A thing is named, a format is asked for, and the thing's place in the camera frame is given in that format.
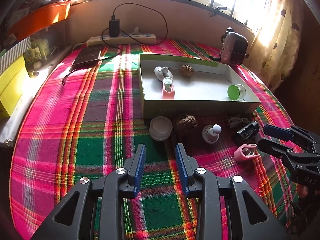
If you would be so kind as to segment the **brown walnut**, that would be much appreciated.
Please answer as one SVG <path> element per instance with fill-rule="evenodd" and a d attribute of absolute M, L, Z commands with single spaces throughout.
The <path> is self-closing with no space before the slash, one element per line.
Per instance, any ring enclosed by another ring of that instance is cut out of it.
<path fill-rule="evenodd" d="M 192 77 L 194 74 L 194 70 L 190 65 L 184 64 L 181 66 L 180 68 L 180 73 L 184 76 L 184 77 Z"/>
<path fill-rule="evenodd" d="M 180 135 L 189 135 L 197 128 L 195 116 L 182 114 L 175 120 L 175 131 Z"/>

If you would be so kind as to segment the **pink clip with mint cap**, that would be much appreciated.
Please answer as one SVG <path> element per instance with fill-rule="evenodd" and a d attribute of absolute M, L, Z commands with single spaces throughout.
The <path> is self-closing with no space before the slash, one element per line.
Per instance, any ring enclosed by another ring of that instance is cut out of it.
<path fill-rule="evenodd" d="M 163 79 L 162 99 L 173 100 L 175 97 L 174 83 L 171 77 L 165 77 Z"/>

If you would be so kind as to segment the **white panda phone holder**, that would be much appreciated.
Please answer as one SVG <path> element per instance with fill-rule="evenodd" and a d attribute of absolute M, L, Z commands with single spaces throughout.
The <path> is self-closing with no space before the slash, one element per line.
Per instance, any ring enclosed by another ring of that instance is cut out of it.
<path fill-rule="evenodd" d="M 164 66 L 164 67 L 161 67 L 161 66 L 158 66 L 154 69 L 154 73 L 155 73 L 155 76 L 157 77 L 157 79 L 161 82 L 163 82 L 163 80 L 166 78 L 166 77 L 170 77 L 171 79 L 174 79 L 172 73 L 170 72 L 170 70 L 168 69 L 167 66 Z"/>

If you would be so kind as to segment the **small black device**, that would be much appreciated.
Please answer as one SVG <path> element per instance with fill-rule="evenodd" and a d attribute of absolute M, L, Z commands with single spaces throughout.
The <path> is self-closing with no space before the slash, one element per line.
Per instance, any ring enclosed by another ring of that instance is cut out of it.
<path fill-rule="evenodd" d="M 236 138 L 242 141 L 251 140 L 259 133 L 259 124 L 252 121 L 236 133 Z"/>

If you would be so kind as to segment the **cream dotted curtain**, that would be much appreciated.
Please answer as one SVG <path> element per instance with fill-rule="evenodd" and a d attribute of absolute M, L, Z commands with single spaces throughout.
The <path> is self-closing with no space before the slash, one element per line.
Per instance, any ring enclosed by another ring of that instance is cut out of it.
<path fill-rule="evenodd" d="M 303 0 L 271 0 L 245 65 L 275 91 L 290 75 L 299 51 Z"/>

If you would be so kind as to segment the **grey white knob holder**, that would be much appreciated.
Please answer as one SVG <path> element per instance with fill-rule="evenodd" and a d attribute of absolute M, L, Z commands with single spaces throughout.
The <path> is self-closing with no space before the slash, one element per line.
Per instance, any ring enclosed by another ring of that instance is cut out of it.
<path fill-rule="evenodd" d="M 208 144 L 214 144 L 218 141 L 222 128 L 218 124 L 208 125 L 202 130 L 202 138 Z"/>

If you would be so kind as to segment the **plaid bedspread cloth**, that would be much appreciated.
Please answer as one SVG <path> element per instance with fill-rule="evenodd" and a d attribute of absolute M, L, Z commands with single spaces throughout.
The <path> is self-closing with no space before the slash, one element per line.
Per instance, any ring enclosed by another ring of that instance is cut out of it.
<path fill-rule="evenodd" d="M 198 118 L 194 134 L 172 132 L 165 142 L 149 135 L 142 118 L 138 54 L 155 53 L 208 59 L 214 47 L 168 39 L 159 46 L 127 45 L 122 55 L 68 77 L 78 55 L 73 51 L 53 71 L 33 101 L 19 131 L 10 171 L 13 224 L 29 239 L 54 206 L 82 177 L 100 178 L 123 165 L 138 144 L 146 146 L 142 189 L 126 200 L 127 239 L 193 239 L 197 201 L 185 198 L 174 148 L 181 142 L 200 166 L 221 177 L 241 175 L 287 228 L 297 200 L 289 172 L 276 158 L 237 163 L 227 117 Z M 204 127 L 222 128 L 214 144 L 202 138 Z"/>

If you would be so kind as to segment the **clear round plastic container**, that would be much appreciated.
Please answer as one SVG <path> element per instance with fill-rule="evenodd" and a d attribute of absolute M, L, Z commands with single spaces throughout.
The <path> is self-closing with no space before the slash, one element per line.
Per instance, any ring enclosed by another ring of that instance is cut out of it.
<path fill-rule="evenodd" d="M 172 132 L 171 121 L 164 116 L 157 116 L 150 122 L 149 133 L 155 141 L 165 141 Z"/>

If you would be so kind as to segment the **white open cardboard box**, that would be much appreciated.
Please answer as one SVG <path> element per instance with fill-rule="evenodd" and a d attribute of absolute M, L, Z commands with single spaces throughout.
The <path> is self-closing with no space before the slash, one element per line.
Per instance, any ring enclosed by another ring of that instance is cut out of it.
<path fill-rule="evenodd" d="M 190 65 L 194 74 L 184 77 L 182 65 Z M 154 69 L 167 66 L 174 79 L 175 97 L 162 99 L 163 82 L 155 76 Z M 139 84 L 142 116 L 175 117 L 182 113 L 191 115 L 251 114 L 261 104 L 255 92 L 244 80 L 239 68 L 227 64 L 206 61 L 194 57 L 159 54 L 139 55 Z M 231 100 L 227 89 L 230 85 L 242 84 L 246 96 L 242 100 Z"/>

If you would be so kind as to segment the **yellow box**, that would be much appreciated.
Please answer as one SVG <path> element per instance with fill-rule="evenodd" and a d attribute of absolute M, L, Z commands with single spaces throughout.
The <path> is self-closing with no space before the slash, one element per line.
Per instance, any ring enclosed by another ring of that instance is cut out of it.
<path fill-rule="evenodd" d="M 21 55 L 1 75 L 1 120 L 11 117 L 29 80 L 25 60 Z"/>

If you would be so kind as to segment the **dark smartphone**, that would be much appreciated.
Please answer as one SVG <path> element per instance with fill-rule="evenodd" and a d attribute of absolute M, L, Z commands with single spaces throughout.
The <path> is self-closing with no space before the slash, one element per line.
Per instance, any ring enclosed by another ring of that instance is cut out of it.
<path fill-rule="evenodd" d="M 82 48 L 78 56 L 72 63 L 72 66 L 77 66 L 84 63 L 97 61 L 101 57 L 102 45 L 95 45 Z"/>

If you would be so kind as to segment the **white power strip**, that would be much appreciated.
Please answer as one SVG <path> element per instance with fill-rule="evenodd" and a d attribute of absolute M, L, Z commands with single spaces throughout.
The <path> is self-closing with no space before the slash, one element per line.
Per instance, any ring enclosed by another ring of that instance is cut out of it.
<path fill-rule="evenodd" d="M 146 43 L 146 44 L 156 44 L 157 37 L 154 34 L 140 34 L 132 35 L 133 38 L 126 34 L 120 34 L 118 37 L 109 37 L 109 35 L 104 35 L 103 37 L 96 36 L 92 37 L 86 41 L 87 46 L 94 46 L 98 44 L 105 44 L 107 42 L 110 45 L 121 45 L 121 44 L 135 44 L 135 43 Z"/>

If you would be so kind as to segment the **black charger adapter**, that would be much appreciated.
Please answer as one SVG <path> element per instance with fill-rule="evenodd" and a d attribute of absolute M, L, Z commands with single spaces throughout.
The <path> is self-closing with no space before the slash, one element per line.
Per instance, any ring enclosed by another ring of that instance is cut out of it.
<path fill-rule="evenodd" d="M 120 35 L 120 20 L 110 20 L 109 21 L 109 36 L 118 37 Z"/>

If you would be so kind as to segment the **orange plastic tray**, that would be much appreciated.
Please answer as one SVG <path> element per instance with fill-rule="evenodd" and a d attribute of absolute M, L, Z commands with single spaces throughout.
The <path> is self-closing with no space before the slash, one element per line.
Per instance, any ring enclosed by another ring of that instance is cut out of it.
<path fill-rule="evenodd" d="M 7 35 L 15 35 L 18 41 L 26 37 L 65 20 L 69 15 L 70 2 L 52 3 L 36 9 L 17 23 L 7 32 Z"/>

